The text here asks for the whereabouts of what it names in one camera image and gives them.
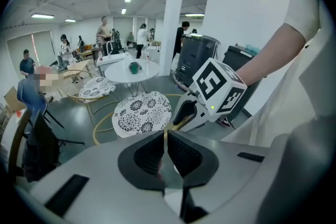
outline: white pillar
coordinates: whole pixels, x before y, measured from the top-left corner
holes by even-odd
[[[133,17],[133,36],[134,36],[134,41],[137,40],[137,34],[138,34],[138,26],[137,26],[137,17]]]
[[[182,0],[166,0],[163,19],[159,76],[168,76],[170,74],[181,5]]]

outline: bag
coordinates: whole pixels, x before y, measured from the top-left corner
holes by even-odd
[[[175,54],[175,57],[174,57],[173,62],[172,62],[172,66],[171,66],[171,68],[170,68],[173,72],[175,72],[176,69],[177,69],[177,64],[178,64],[178,62],[179,62],[179,61],[178,61],[179,58],[180,58],[180,54]]]

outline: black trash bin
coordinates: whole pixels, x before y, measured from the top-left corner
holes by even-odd
[[[223,63],[230,66],[234,71],[237,71],[244,64],[246,64],[249,60],[253,59],[253,55],[249,53],[246,48],[241,46],[229,46],[225,53],[225,57]],[[226,116],[229,122],[232,122],[239,114],[239,112],[244,108],[248,100],[251,98],[252,94],[256,91],[260,84],[261,80],[251,84],[247,87],[246,92],[240,101],[236,104],[235,108],[231,111],[231,113]]]
[[[193,75],[209,57],[216,59],[219,41],[204,35],[183,35],[183,47],[176,69],[176,78],[189,87],[193,83]]]

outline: black and white floral cushion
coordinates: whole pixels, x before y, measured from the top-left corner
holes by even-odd
[[[78,97],[82,98],[98,98],[104,95],[109,95],[116,88],[114,82],[108,80],[107,78],[98,77],[89,80],[84,84],[83,88],[80,89]],[[89,103],[93,100],[82,100],[84,103]]]
[[[172,109],[163,94],[140,92],[118,103],[112,117],[116,133],[121,137],[162,130],[170,121]]]

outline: shirtless man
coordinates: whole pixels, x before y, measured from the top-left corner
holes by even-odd
[[[112,33],[109,27],[107,26],[107,17],[103,16],[101,18],[102,25],[99,26],[96,37],[101,37],[101,44],[103,45],[104,55],[107,55],[106,43],[111,40]]]

